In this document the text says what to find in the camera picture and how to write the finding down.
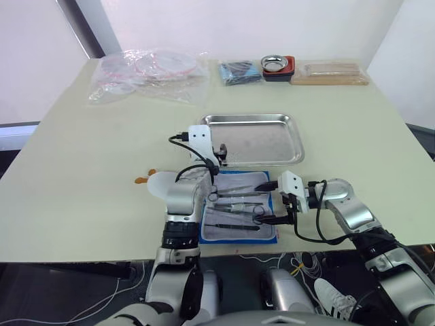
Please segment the plastic bag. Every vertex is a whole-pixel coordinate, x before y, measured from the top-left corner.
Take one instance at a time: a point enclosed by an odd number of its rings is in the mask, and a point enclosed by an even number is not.
[[[367,85],[369,78],[351,60],[304,60],[296,62],[290,81],[294,85]]]
[[[220,62],[219,72],[226,86],[247,84],[262,79],[262,74],[252,61]]]
[[[108,103],[137,91],[146,96],[201,104],[208,85],[205,54],[129,50],[100,59],[88,100],[91,104]]]

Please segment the floor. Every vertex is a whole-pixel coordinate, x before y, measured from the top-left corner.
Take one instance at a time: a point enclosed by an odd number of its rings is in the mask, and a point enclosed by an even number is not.
[[[270,255],[259,255],[260,259]],[[293,270],[290,265],[292,254],[281,260],[281,267]],[[324,277],[332,283],[340,280],[340,290],[358,297],[364,294],[366,287],[358,289],[349,275],[358,276],[359,283],[369,279],[361,261],[347,258],[346,266],[329,270]],[[201,260],[202,270],[214,270],[223,280],[223,296],[220,304],[222,314],[241,310],[262,309],[259,276],[267,268],[274,268],[277,260],[261,263],[254,259],[243,259],[239,256],[204,258]],[[100,313],[89,319],[76,322],[74,325],[94,325],[117,312],[122,307],[138,303],[143,299],[147,280],[151,272],[152,261],[144,262],[145,280],[136,289],[117,295]],[[132,277],[121,280],[119,289],[130,287],[140,280],[141,262],[132,265]],[[307,279],[309,286],[313,281]],[[0,280],[0,322],[14,318],[29,318],[40,321],[68,321],[77,313],[93,305],[95,302],[112,294],[116,279],[109,276],[92,275],[68,270],[51,270],[41,265],[8,264]],[[15,322],[13,325],[29,325],[28,322]]]

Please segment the stainless steel tray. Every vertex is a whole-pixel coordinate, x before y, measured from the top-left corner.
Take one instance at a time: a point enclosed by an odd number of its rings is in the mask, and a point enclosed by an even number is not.
[[[292,165],[304,159],[295,121],[284,114],[207,115],[213,147],[225,144],[228,166]]]

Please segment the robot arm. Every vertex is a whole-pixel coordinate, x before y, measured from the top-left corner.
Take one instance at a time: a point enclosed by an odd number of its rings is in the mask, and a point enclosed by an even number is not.
[[[384,297],[388,297],[409,325],[435,325],[435,284],[408,254],[407,248],[383,229],[381,223],[354,194],[350,183],[342,179],[310,182],[303,188],[300,177],[284,172],[275,183],[258,190],[278,188],[294,223],[297,212],[329,209],[341,226],[344,238],[350,238],[365,266],[379,280]],[[263,222],[272,221],[262,217]]]

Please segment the small white object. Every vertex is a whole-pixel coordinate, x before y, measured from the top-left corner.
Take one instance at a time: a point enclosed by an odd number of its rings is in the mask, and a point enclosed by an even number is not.
[[[154,173],[148,178],[147,186],[151,195],[166,200],[168,191],[175,183],[177,173],[162,171]]]
[[[189,146],[202,155],[202,157],[209,158],[213,164],[219,166],[219,161],[213,153],[210,127],[205,124],[193,125],[189,127],[188,132]],[[192,161],[196,160],[200,160],[200,158],[192,154]]]
[[[309,206],[305,196],[304,184],[298,175],[290,171],[285,171],[278,177],[278,191],[283,196],[288,194],[295,195],[300,211],[302,213],[308,213]]]

